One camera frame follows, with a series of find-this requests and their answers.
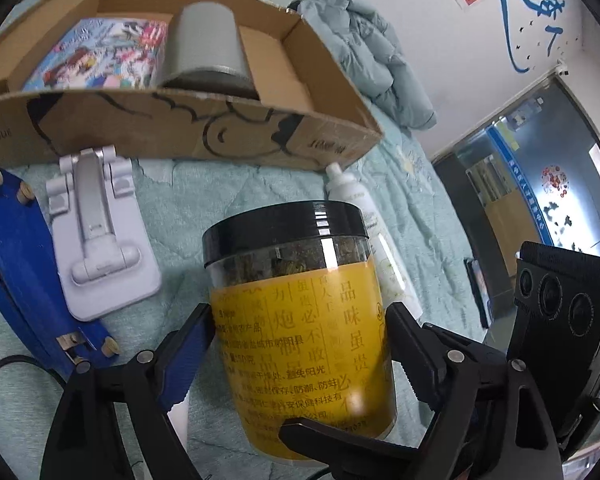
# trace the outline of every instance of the white spray bottle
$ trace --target white spray bottle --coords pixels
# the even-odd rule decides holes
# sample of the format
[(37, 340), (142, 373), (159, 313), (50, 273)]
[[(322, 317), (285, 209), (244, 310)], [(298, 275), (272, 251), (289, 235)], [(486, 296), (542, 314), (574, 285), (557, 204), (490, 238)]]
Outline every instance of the white spray bottle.
[(411, 315), (418, 319), (422, 316), (420, 301), (394, 240), (368, 190), (353, 174), (343, 173), (337, 162), (328, 165), (326, 171), (329, 177), (326, 186), (329, 200), (349, 202), (362, 211), (384, 308), (394, 301), (401, 301)]

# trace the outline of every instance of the white phone stand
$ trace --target white phone stand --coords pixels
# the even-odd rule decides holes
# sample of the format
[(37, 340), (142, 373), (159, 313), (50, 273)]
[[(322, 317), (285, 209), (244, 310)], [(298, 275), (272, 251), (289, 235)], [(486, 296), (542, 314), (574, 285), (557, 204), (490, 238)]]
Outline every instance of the white phone stand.
[(60, 159), (46, 182), (58, 275), (67, 308), (90, 321), (160, 289), (136, 200), (131, 160), (113, 146)]

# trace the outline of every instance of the plastic jar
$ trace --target plastic jar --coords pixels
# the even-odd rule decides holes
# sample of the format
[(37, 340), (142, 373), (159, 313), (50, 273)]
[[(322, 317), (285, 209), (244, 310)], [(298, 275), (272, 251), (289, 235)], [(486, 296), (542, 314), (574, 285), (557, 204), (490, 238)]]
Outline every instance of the plastic jar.
[(224, 369), (251, 444), (276, 462), (309, 462), (278, 438), (296, 416), (386, 436), (394, 376), (360, 210), (264, 207), (214, 225), (203, 247)]

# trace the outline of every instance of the gray cylinder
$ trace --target gray cylinder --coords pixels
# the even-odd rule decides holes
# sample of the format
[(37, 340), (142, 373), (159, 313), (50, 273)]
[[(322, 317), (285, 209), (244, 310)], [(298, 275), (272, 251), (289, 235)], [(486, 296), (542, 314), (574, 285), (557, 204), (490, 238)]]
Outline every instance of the gray cylinder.
[(258, 99), (228, 7), (199, 2), (184, 7), (169, 25), (157, 85)]

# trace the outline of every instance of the blue clamp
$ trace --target blue clamp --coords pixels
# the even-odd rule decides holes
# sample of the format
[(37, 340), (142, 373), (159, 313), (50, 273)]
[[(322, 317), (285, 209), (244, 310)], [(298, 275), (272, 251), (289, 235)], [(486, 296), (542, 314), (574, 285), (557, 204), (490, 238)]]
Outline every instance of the blue clamp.
[(98, 321), (67, 310), (53, 240), (28, 184), (0, 170), (0, 312), (33, 357), (67, 378), (80, 361), (107, 367), (120, 353)]

